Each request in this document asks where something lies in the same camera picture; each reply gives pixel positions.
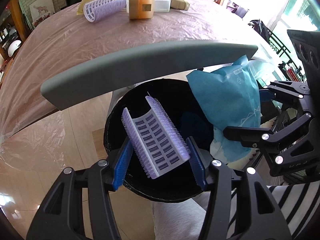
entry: gray handle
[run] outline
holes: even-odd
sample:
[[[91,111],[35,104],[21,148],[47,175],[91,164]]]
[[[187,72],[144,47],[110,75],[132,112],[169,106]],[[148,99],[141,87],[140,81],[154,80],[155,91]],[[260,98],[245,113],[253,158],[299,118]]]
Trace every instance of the gray handle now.
[[[41,94],[59,110],[153,78],[250,59],[255,45],[208,40],[152,43],[107,54],[46,80]]]

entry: blue gripper pad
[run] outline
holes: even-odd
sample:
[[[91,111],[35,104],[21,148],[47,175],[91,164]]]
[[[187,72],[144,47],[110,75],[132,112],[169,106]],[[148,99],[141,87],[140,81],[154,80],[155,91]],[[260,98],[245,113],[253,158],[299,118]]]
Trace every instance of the blue gripper pad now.
[[[124,176],[127,172],[132,153],[133,147],[131,141],[128,140],[123,148],[123,151],[119,153],[120,157],[114,168],[114,179],[112,182],[112,187],[114,191],[116,191],[123,184]]]
[[[189,163],[193,172],[193,176],[196,179],[196,183],[199,187],[201,187],[201,189],[203,191],[206,190],[207,188],[207,182],[205,180],[205,170],[204,170],[204,166],[200,160],[200,157],[198,155],[198,152],[195,148],[195,146],[193,145],[192,141],[190,138],[186,139],[186,143],[189,147],[190,150],[190,159],[189,159]]]

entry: person's leg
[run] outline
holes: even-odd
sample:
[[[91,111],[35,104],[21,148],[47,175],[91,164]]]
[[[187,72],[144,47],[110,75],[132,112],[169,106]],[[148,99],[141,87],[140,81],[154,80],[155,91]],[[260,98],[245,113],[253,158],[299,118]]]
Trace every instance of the person's leg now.
[[[205,210],[193,199],[181,203],[151,202],[156,240],[197,240]]]
[[[296,237],[310,221],[320,205],[320,182],[269,188],[290,232]],[[210,193],[200,195],[182,203],[153,203],[156,240],[197,239],[205,217]],[[227,237],[231,237],[236,224],[236,191],[232,192],[230,207],[230,227]]]

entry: white helmet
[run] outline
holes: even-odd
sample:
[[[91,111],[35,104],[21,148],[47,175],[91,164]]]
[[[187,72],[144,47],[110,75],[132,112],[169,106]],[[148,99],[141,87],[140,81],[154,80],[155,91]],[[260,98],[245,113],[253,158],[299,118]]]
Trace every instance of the white helmet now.
[[[10,44],[9,49],[8,49],[9,57],[12,57],[12,55],[20,47],[20,45],[21,45],[21,41],[19,41],[19,40],[16,40]]]

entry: pink tablecloth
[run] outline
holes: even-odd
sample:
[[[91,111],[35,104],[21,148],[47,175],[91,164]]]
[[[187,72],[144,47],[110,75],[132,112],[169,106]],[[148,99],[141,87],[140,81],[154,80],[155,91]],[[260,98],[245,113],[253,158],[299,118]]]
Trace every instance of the pink tablecloth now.
[[[188,11],[171,9],[151,20],[129,21],[121,11],[90,23],[76,15],[76,4],[42,22],[23,44],[0,90],[0,143],[55,111],[40,94],[45,80],[108,53],[153,42],[204,39],[256,44],[255,58],[279,60],[237,15],[209,0],[188,1]]]

